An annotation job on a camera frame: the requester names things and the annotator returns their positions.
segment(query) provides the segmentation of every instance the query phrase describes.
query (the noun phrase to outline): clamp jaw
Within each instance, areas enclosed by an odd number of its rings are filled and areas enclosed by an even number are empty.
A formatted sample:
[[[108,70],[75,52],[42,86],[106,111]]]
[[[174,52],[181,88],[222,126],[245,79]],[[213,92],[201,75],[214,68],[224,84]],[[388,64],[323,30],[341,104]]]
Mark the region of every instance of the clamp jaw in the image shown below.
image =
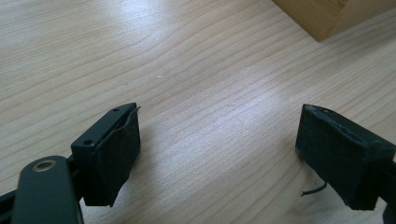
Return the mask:
[[[381,197],[388,203],[385,223],[396,223],[395,151],[391,142],[330,109],[303,106],[297,154],[351,209],[374,210]]]
[[[79,201],[112,206],[140,152],[136,103],[108,111],[71,146],[67,159],[28,164],[18,188],[0,197],[0,224],[83,223]]]

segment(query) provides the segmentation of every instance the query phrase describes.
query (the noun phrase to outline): wooden table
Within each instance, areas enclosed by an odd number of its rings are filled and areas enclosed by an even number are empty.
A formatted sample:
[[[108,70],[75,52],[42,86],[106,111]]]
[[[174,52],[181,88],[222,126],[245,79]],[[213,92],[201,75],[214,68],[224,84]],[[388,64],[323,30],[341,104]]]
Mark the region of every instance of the wooden table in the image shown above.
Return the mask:
[[[4,1],[0,40],[0,194],[138,102],[141,154],[86,223],[382,221],[301,198],[321,181],[294,142],[313,104],[396,143],[396,10],[318,43],[264,0]]]

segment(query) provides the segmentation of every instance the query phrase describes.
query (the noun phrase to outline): black clamp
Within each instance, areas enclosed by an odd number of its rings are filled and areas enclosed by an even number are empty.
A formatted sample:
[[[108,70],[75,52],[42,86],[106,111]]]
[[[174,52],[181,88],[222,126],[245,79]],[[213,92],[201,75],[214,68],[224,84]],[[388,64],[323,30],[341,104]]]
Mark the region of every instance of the black clamp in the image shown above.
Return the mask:
[[[396,146],[330,109],[304,105],[297,153],[353,210],[388,203],[385,223],[396,223]]]
[[[108,111],[71,146],[68,159],[27,165],[18,188],[0,197],[0,224],[83,223],[79,201],[112,206],[140,152],[136,103]]]

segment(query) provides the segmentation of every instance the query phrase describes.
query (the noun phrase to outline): screw hole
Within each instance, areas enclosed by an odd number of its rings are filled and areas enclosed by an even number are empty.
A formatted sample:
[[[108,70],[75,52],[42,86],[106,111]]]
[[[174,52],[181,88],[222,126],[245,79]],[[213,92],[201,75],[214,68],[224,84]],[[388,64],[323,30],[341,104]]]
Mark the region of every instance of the screw hole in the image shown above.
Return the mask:
[[[90,140],[85,140],[84,141],[84,145],[85,146],[92,146],[93,145],[93,141],[90,139]]]
[[[50,160],[50,161],[42,161],[36,164],[33,167],[34,172],[44,172],[52,169],[56,165],[56,161]]]

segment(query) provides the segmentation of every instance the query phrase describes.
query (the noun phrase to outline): wooden block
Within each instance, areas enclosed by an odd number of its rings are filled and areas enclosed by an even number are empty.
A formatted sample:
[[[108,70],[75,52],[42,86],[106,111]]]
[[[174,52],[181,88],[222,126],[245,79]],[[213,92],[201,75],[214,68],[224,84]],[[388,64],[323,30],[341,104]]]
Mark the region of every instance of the wooden block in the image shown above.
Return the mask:
[[[395,0],[273,0],[317,41],[396,7]]]

